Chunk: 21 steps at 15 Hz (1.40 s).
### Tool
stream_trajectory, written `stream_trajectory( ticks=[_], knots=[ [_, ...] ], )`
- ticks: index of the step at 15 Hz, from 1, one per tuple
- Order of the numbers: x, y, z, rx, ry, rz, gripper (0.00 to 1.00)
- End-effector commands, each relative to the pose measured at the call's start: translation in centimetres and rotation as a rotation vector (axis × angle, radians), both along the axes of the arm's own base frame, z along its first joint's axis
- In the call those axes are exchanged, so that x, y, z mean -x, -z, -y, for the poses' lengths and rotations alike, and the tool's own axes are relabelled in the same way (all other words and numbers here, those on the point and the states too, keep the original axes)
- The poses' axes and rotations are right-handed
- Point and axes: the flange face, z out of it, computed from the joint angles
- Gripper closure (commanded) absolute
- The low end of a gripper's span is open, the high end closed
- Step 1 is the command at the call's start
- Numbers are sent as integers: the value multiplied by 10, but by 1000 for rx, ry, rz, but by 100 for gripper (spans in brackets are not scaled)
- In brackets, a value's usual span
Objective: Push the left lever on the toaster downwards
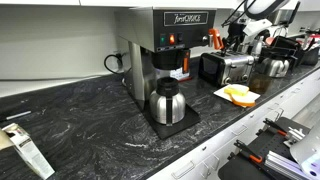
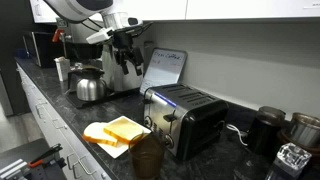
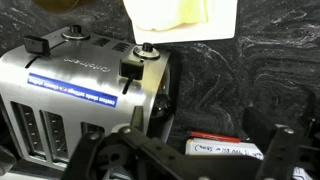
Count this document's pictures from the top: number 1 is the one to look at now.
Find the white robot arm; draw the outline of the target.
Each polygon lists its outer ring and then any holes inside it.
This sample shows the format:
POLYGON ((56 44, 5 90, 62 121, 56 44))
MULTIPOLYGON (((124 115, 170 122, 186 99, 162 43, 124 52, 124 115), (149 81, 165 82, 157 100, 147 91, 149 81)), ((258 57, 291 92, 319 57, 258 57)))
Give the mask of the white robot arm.
POLYGON ((237 50, 240 44, 249 43, 258 33, 271 27, 268 17, 291 1, 298 3, 298 0, 242 0, 221 24, 228 27, 221 52, 225 54, 230 47, 237 50))

